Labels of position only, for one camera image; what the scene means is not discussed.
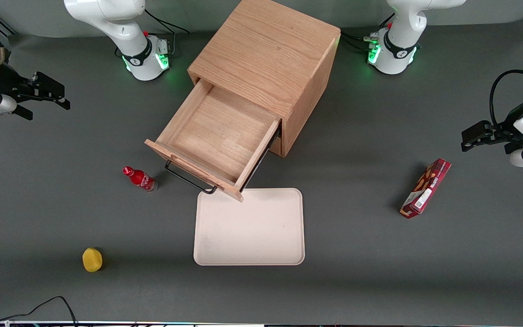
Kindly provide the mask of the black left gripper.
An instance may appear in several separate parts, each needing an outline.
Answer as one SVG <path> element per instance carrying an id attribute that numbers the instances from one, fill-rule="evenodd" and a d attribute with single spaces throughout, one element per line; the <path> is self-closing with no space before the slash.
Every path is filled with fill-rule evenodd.
<path id="1" fill-rule="evenodd" d="M 461 132 L 461 150 L 467 152 L 474 147 L 484 144 L 506 143 L 504 151 L 511 155 L 515 151 L 523 151 L 523 132 L 514 126 L 515 122 L 523 118 L 523 103 L 512 109 L 506 118 L 498 122 L 493 110 L 492 124 L 487 120 L 481 120 Z"/>

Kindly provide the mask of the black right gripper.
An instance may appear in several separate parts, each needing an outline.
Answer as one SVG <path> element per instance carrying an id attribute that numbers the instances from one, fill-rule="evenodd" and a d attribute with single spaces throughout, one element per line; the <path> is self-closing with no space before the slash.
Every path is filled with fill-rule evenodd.
<path id="1" fill-rule="evenodd" d="M 35 72 L 30 79 L 20 76 L 7 64 L 0 65 L 0 107 L 14 107 L 10 113 L 26 120 L 33 120 L 33 112 L 17 105 L 17 101 L 30 99 L 54 102 L 64 109 L 70 109 L 66 99 L 65 86 L 42 72 Z"/>

